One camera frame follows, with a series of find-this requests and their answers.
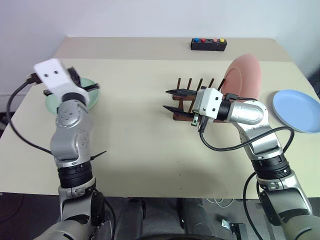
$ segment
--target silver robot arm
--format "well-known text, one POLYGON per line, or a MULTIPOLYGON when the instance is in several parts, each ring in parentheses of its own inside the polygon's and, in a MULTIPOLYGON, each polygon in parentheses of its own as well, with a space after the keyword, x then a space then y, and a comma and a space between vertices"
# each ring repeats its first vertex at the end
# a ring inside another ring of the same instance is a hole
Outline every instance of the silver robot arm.
MULTIPOLYGON (((206 120, 232 123, 242 143, 271 130, 266 106, 257 101, 223 99, 214 88, 202 88, 196 94, 192 124, 204 131, 206 120)), ((259 199, 270 223, 282 226, 288 240, 320 239, 320 218, 313 215, 309 200, 290 168, 275 133, 268 134, 244 147, 263 189, 259 199)))
POLYGON ((105 221, 104 196, 95 190, 96 178, 91 168, 89 95, 73 82, 57 59, 38 63, 34 69, 61 101, 50 144, 60 180, 61 221, 36 240, 88 240, 105 221))

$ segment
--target cable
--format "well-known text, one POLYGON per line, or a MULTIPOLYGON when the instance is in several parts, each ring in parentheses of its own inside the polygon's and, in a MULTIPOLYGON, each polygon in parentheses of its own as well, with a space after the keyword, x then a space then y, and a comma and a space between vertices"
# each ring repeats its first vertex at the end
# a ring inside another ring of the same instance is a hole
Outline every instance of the cable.
POLYGON ((24 203, 24 200, 25 200, 25 194, 22 195, 22 199, 21 199, 21 202, 20 202, 20 205, 18 206, 18 208, 15 210, 15 212, 9 216, 8 218, 6 218, 5 220, 1 220, 0 221, 0 225, 1 224, 4 224, 5 222, 8 222, 9 220, 11 220, 14 216, 17 215, 17 213, 19 212, 19 210, 21 209, 23 203, 24 203))
POLYGON ((222 208, 222 209, 225 209, 225 208, 229 207, 229 206, 234 202, 234 199, 232 199, 231 202, 228 203, 227 205, 221 206, 220 203, 222 203, 222 201, 224 200, 224 198, 222 198, 221 201, 217 201, 215 198, 213 198, 213 201, 210 201, 208 198, 206 198, 206 199, 207 199, 210 203, 212 203, 212 204, 217 204, 217 205, 218 205, 220 208, 222 208))
POLYGON ((224 200, 224 198, 221 198, 220 201, 217 201, 215 198, 213 198, 213 199, 214 199, 214 201, 211 201, 211 200, 209 200, 208 198, 206 198, 206 200, 207 200, 209 203, 212 203, 212 204, 220 204, 220 203, 222 203, 223 200, 224 200))
POLYGON ((242 147, 245 147, 245 146, 253 143, 254 141, 262 139, 265 136, 268 136, 270 134, 273 134, 273 133, 281 131, 281 130, 289 130, 290 131, 289 140, 288 140, 288 142, 286 143, 286 145, 283 148, 283 153, 285 153, 287 151, 288 147, 290 146, 292 140, 294 139, 294 136, 295 136, 295 131, 289 126, 280 126, 280 127, 271 129, 271 130, 266 131, 266 132, 260 134, 259 136, 256 136, 256 137, 254 137, 254 138, 252 138, 252 139, 250 139, 250 140, 248 140, 248 141, 246 141, 244 143, 241 143, 241 144, 236 145, 236 146, 225 147, 225 148, 214 147, 214 146, 211 146, 209 143, 207 143, 207 141, 204 138, 204 131, 203 130, 199 131, 199 135, 200 135, 200 138, 201 138, 201 141, 203 142, 203 144, 206 145, 209 149, 214 150, 214 151, 218 151, 218 152, 225 152, 225 151, 232 151, 232 150, 240 149, 242 147))
POLYGON ((103 197, 103 200, 104 200, 104 203, 105 205, 108 206, 108 208, 110 209, 110 212, 112 214, 112 218, 113 218, 113 227, 111 228, 112 230, 112 236, 111 236, 111 240, 114 240, 115 239, 115 235, 116 235, 116 214, 115 214, 115 211, 114 209, 112 208, 111 204, 107 201, 107 199, 105 197, 103 197))
POLYGON ((111 238, 113 237, 113 227, 111 225, 111 220, 109 220, 109 224, 110 224, 110 230, 111 230, 111 238))
POLYGON ((252 98, 252 97, 240 97, 240 96, 238 96, 237 99, 238 100, 244 100, 244 101, 258 101, 257 99, 252 98))
POLYGON ((14 133, 22 140, 24 141, 26 144, 29 144, 32 147, 35 147, 36 149, 42 150, 48 154, 51 154, 51 151, 49 151, 48 149, 45 149, 41 146, 35 145, 34 143, 28 141, 27 139, 25 139, 19 132, 18 130, 15 128, 14 124, 11 121, 11 116, 10 116, 10 107, 11 107, 11 103, 12 100, 14 99, 14 97, 22 90, 24 89, 27 85, 29 84, 29 82, 25 81, 20 87, 17 88, 17 90, 15 90, 12 95, 10 96, 8 103, 6 104, 6 117, 8 118, 8 122, 12 128, 12 130, 14 131, 14 133))
POLYGON ((256 188, 256 194, 258 195, 258 197, 259 197, 259 193, 260 193, 260 188, 259 187, 260 187, 259 183, 258 183, 258 181, 256 181, 255 188, 256 188))
POLYGON ((261 235, 259 234, 258 230, 256 229, 256 226, 254 225, 254 223, 252 222, 251 220, 251 217, 249 215, 249 212, 248 212, 248 208, 247 208, 247 202, 246 202, 246 193, 247 193, 247 187, 248 187, 248 184, 250 182, 250 180, 256 175, 255 172, 253 172, 249 177, 248 179, 245 181, 245 184, 244 184, 244 188, 243 188, 243 208, 244 208, 244 212, 245 212, 245 215, 246 215, 246 218, 248 219, 251 227, 252 227, 252 230, 254 231, 255 235, 258 237, 259 240, 263 240, 263 238, 261 237, 261 235))

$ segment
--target beige table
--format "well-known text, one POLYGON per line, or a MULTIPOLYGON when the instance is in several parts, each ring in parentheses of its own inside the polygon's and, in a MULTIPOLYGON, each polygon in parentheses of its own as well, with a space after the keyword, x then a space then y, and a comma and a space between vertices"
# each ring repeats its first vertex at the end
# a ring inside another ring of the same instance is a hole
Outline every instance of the beige table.
MULTIPOLYGON (((177 105, 165 91, 176 87, 178 77, 182 78, 181 87, 187 85, 190 77, 195 80, 192 88, 197 87, 196 80, 203 78, 203 85, 208 85, 213 77, 213 87, 217 87, 235 57, 256 51, 262 72, 258 99, 269 109, 271 127, 282 126, 272 110, 276 91, 294 89, 318 99, 297 66, 270 39, 239 40, 247 45, 228 39, 227 48, 234 51, 225 53, 191 52, 186 38, 174 38, 177 50, 172 47, 171 52, 161 51, 170 42, 168 38, 141 39, 153 44, 145 51, 136 38, 121 39, 121 44, 140 47, 139 52, 126 54, 110 50, 108 44, 116 40, 71 38, 55 55, 66 67, 74 66, 80 76, 101 86, 99 101, 90 111, 95 122, 91 152, 108 151, 92 162, 97 188, 105 196, 242 198, 244 183, 253 172, 245 151, 214 152, 206 148, 195 127, 189 122, 173 121, 172 114, 162 107, 177 105), (250 41, 253 46, 263 44, 263 51, 260 47, 250 51, 250 41), (184 47, 179 48, 179 43, 184 43, 184 47), (100 51, 103 48, 107 49, 104 53, 100 51), (277 54, 268 55, 275 48, 277 54), (160 59, 150 54, 151 49, 162 52, 160 59), (184 52, 184 59, 179 59, 179 52, 184 52)), ((46 110, 43 89, 42 84, 31 88, 13 121, 23 136, 49 148, 55 115, 46 110)), ((284 145, 289 133, 283 131, 277 136, 284 145)), ((236 128, 225 123, 208 125, 205 137, 217 147, 240 142, 236 128)), ((297 132, 286 153, 308 197, 320 197, 319 147, 319 134, 297 132)), ((23 143, 9 127, 0 139, 0 153, 1 192, 58 193, 59 179, 52 156, 23 143)), ((257 198, 255 181, 249 185, 247 196, 257 198)))

